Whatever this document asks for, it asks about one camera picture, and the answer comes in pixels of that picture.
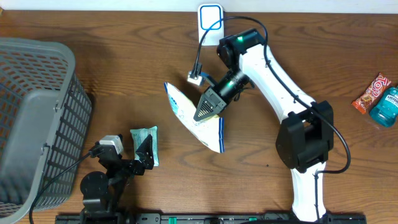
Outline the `blue Listerine mouthwash bottle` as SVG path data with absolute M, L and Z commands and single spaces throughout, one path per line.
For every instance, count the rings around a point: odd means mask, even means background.
M 397 87 L 388 88 L 379 103 L 370 111 L 375 122 L 384 127 L 394 125 L 397 118 Z

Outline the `teal wet wipes pack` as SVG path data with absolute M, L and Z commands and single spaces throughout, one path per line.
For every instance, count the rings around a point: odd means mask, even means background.
M 158 127 L 154 126 L 152 128 L 141 128 L 141 129 L 131 129 L 130 133 L 134 143 L 134 159 L 138 160 L 137 149 L 143 143 L 148 135 L 152 136 L 152 151 L 154 155 L 154 166 L 159 166 L 159 155 L 158 155 L 158 141 L 157 141 L 157 131 Z

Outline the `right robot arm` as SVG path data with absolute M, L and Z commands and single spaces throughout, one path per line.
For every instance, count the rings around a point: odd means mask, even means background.
M 333 148 L 333 130 L 312 112 L 332 122 L 331 106 L 325 101 L 317 103 L 294 83 L 256 29 L 223 37 L 216 52 L 228 72 L 202 94 L 193 119 L 201 121 L 221 113 L 244 85 L 255 84 L 280 123 L 275 147 L 292 173 L 292 211 L 300 221 L 317 221 L 326 209 L 323 200 L 316 199 L 322 196 L 322 183 L 313 179 L 316 172 L 325 169 Z

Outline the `cream snack bag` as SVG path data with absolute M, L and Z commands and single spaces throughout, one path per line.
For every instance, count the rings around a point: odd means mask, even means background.
M 224 119 L 215 115 L 195 121 L 196 107 L 193 102 L 171 83 L 165 82 L 164 88 L 178 120 L 207 148 L 224 153 Z

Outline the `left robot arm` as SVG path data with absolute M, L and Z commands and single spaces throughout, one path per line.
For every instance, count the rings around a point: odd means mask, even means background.
M 149 135 L 137 148 L 138 159 L 123 159 L 123 136 L 107 135 L 89 150 L 97 157 L 106 172 L 94 171 L 81 181 L 84 209 L 80 212 L 81 223 L 135 223 L 129 211 L 118 207 L 124 188 L 130 179 L 143 175 L 154 167 L 152 136 Z

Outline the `chocolate bar wrapper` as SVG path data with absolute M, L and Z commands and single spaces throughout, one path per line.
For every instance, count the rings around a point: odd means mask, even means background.
M 365 92 L 351 104 L 361 113 L 365 114 L 370 106 L 385 92 L 391 81 L 379 72 L 377 77 L 367 87 Z

